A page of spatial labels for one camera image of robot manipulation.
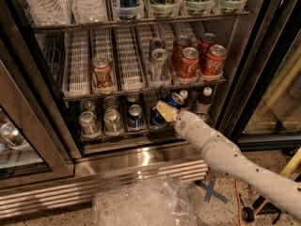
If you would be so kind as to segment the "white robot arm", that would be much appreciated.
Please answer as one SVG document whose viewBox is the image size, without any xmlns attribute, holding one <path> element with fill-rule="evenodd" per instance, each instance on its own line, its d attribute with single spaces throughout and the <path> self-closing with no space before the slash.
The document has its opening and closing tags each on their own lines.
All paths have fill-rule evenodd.
<svg viewBox="0 0 301 226">
<path fill-rule="evenodd" d="M 166 121 L 174 122 L 177 135 L 200 151 L 211 169 L 250 185 L 281 211 L 301 220 L 300 184 L 248 160 L 232 141 L 198 115 L 162 101 L 156 109 Z"/>
</svg>

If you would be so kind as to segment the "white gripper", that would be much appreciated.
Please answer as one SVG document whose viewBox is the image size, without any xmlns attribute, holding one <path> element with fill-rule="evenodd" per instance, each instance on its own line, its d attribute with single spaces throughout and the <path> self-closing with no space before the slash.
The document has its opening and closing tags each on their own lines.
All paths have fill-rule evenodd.
<svg viewBox="0 0 301 226">
<path fill-rule="evenodd" d="M 216 131 L 192 112 L 182 111 L 178 114 L 177 108 L 163 101 L 157 102 L 156 109 L 167 122 L 175 121 L 175 132 L 196 149 L 202 149 L 216 137 Z"/>
</svg>

